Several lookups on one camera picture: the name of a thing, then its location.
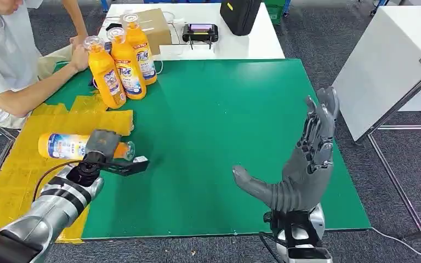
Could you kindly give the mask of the person's right hand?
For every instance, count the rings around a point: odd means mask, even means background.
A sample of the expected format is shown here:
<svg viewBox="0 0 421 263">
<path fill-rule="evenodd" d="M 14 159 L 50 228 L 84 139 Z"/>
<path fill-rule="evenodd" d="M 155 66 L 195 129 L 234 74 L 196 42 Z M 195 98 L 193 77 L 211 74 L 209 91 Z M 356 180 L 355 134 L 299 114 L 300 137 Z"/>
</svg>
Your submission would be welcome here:
<svg viewBox="0 0 421 263">
<path fill-rule="evenodd" d="M 78 73 L 88 67 L 88 51 L 81 44 L 75 46 L 69 65 Z"/>
</svg>

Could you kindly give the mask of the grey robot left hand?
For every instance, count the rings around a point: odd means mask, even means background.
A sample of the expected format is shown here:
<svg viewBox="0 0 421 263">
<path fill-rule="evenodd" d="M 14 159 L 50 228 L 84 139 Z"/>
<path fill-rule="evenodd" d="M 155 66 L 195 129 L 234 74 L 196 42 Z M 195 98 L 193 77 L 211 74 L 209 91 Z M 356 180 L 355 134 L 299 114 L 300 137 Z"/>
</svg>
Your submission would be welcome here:
<svg viewBox="0 0 421 263">
<path fill-rule="evenodd" d="M 108 163 L 113 160 L 121 136 L 115 131 L 96 129 L 86 143 L 83 161 L 89 163 Z"/>
</svg>

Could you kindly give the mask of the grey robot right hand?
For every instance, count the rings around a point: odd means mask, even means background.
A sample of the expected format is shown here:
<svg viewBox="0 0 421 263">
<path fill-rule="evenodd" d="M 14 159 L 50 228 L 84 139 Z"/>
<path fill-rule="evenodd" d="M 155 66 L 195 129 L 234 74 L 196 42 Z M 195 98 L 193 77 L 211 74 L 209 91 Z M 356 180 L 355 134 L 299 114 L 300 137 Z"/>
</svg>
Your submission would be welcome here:
<svg viewBox="0 0 421 263">
<path fill-rule="evenodd" d="M 236 185 L 272 210 L 311 210 L 320 203 L 329 184 L 340 103 L 333 87 L 319 89 L 316 96 L 318 102 L 310 96 L 305 98 L 308 111 L 303 132 L 282 169 L 280 182 L 261 181 L 240 165 L 232 168 Z"/>
</svg>

